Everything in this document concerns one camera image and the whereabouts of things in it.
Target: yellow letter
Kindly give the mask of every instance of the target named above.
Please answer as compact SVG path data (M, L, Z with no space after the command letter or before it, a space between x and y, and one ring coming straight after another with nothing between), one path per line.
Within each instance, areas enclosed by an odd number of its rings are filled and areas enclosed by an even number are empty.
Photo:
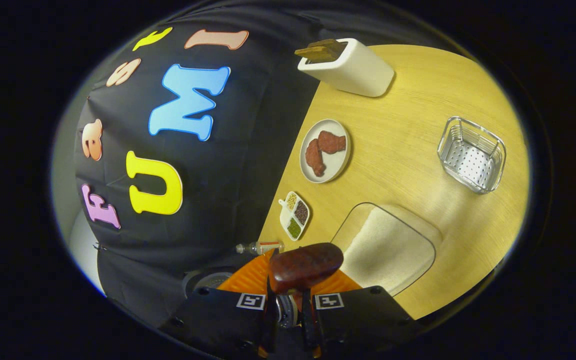
M137 50L137 48L142 47L144 45L150 45L150 44L157 43L158 41L163 39L163 37L165 37L171 31L172 31L172 27L169 27L169 28L163 30L163 32L161 34L157 34L157 31L153 31L148 36L137 41L137 43L134 44L134 47L132 48L132 50L135 51L135 50Z
M130 185L128 194L132 208L141 214L151 212L154 214L172 215L181 208L182 185L179 173L169 163L136 157L130 150L126 153L126 173L131 179L138 174L154 175L162 178L166 183L165 194L151 194L139 191L137 186Z

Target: tabletop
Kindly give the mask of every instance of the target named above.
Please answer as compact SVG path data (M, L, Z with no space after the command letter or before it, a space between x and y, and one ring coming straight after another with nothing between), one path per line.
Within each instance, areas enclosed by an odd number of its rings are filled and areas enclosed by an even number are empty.
M393 82L375 98L319 84L259 240L281 239L286 251L330 242L353 207L365 202L421 219L419 226L435 228L435 237L441 237L433 241L434 263L394 296L419 319L474 287L512 248L530 196L528 147L512 104L473 60L416 45L370 48L393 67ZM505 168L496 190L474 193L442 168L437 146L452 116L478 123L505 143ZM316 184L300 170L300 150L308 130L323 119L345 127L352 149L343 173ZM291 241L279 222L277 200L290 191L311 210L298 241Z

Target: black fabric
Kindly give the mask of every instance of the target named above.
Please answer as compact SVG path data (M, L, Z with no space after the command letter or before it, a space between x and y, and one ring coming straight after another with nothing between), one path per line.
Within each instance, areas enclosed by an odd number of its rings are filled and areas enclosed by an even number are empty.
M190 7L142 31L115 55L94 80L75 135L77 191L89 184L117 211L121 229L88 220L101 251L98 271L107 296L157 326L180 305L183 273L205 268L215 259L244 264L234 246L256 241L302 121L319 84L297 70L294 50L322 39L352 37L370 46L415 44L458 53L438 32L406 14L383 12L368 3L218 1ZM173 30L160 41L133 51L151 32ZM249 31L241 48L199 45L184 48L194 32ZM124 62L141 63L128 81L106 86ZM230 77L221 94L211 96L213 128L208 141L174 130L148 131L151 111L177 98L162 86L173 64L219 69ZM103 155L82 151L82 130L101 119ZM161 178L126 174L126 153L166 162L179 173L183 204L175 214L144 211L130 203L129 187L164 194Z

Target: blue letter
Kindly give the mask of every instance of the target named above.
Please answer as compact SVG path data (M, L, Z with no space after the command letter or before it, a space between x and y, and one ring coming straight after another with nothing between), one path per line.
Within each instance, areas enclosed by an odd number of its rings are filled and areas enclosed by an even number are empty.
M204 115L196 119L188 116L213 109L215 101L196 89L204 89L209 91L210 95L217 96L224 90L230 74L231 68L228 66L222 66L217 70L184 68L178 64L170 66L161 84L179 98L152 110L148 121L150 134L157 135L160 130L176 130L196 134L202 142L208 140L213 129L213 117Z

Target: metal basket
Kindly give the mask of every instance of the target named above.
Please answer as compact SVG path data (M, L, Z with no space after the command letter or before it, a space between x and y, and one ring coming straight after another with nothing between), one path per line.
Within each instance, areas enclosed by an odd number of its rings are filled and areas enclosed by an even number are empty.
M446 122L437 155L446 173L472 191L487 194L501 181L506 146L483 126L453 116Z

